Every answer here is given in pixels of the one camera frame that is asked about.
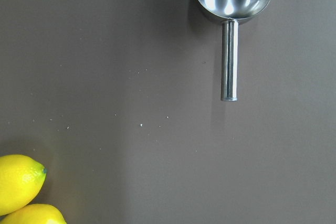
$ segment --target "gray surface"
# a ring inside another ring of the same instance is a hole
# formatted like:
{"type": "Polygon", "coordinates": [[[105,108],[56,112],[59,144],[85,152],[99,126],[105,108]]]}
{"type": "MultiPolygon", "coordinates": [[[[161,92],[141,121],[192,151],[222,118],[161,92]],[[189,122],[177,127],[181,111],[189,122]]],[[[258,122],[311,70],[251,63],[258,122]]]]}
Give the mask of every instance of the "gray surface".
{"type": "Polygon", "coordinates": [[[68,223],[336,223],[336,0],[242,25],[233,103],[196,0],[0,10],[0,155],[48,167],[34,202],[68,223]]]}

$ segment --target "scoop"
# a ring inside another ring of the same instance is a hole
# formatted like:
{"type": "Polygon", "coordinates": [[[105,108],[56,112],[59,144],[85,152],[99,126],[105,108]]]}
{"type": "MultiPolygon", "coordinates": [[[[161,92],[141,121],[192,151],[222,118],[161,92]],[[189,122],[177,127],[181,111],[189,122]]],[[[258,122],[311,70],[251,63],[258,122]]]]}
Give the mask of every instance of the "scoop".
{"type": "Polygon", "coordinates": [[[198,0],[223,26],[220,99],[237,101],[238,25],[260,13],[270,0],[198,0]]]}

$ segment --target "metal handle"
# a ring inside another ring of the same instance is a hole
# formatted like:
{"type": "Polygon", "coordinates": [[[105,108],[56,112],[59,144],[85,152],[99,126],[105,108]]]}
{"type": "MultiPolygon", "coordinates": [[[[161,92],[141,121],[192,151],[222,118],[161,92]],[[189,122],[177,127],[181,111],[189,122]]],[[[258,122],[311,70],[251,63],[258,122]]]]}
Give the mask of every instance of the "metal handle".
{"type": "Polygon", "coordinates": [[[223,23],[222,101],[237,101],[238,22],[223,23]]]}

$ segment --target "citrus fruit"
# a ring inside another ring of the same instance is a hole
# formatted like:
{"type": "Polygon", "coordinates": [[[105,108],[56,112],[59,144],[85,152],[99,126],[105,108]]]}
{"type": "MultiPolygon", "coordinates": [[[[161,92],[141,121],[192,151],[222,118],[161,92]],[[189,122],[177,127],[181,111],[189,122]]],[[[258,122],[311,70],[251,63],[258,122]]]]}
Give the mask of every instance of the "citrus fruit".
{"type": "Polygon", "coordinates": [[[0,224],[67,224],[61,212],[52,205],[27,205],[7,215],[0,224]]]}
{"type": "Polygon", "coordinates": [[[27,205],[40,191],[47,170],[24,155],[0,157],[0,216],[27,205]]]}

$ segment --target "scoop handle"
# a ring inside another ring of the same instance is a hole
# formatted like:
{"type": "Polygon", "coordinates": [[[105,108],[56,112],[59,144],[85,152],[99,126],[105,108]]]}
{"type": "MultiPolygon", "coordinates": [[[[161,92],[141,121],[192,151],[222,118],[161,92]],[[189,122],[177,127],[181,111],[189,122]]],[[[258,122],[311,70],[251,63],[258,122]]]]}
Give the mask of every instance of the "scoop handle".
{"type": "Polygon", "coordinates": [[[237,101],[238,21],[223,22],[222,101],[237,101]]]}

